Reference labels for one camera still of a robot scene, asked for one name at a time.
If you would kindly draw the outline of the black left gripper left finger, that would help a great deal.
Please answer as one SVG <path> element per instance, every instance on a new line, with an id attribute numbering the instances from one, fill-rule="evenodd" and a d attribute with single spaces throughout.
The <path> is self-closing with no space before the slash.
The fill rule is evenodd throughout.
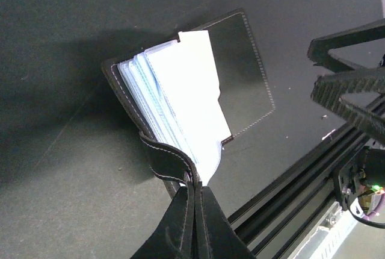
<path id="1" fill-rule="evenodd" d="M 194 187 L 180 187 L 159 225 L 132 258 L 192 258 Z"/>

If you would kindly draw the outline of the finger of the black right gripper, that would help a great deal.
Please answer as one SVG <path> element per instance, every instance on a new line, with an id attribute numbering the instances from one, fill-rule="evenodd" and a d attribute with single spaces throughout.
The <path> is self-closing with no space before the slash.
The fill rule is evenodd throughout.
<path id="1" fill-rule="evenodd" d="M 307 51 L 307 57 L 315 66 L 322 66 L 332 72 L 347 72 L 366 67 L 329 54 L 329 50 L 358 45 L 384 38 L 384 18 L 360 27 L 313 39 Z"/>
<path id="2" fill-rule="evenodd" d="M 311 99 L 350 125 L 384 144 L 384 118 L 353 102 L 353 95 L 384 94 L 383 70 L 354 70 L 319 77 Z"/>

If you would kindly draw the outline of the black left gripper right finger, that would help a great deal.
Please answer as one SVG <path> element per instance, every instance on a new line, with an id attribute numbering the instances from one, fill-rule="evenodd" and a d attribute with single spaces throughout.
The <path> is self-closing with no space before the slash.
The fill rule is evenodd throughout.
<path id="1" fill-rule="evenodd" d="M 254 258 L 202 183 L 197 185 L 197 258 Z"/>

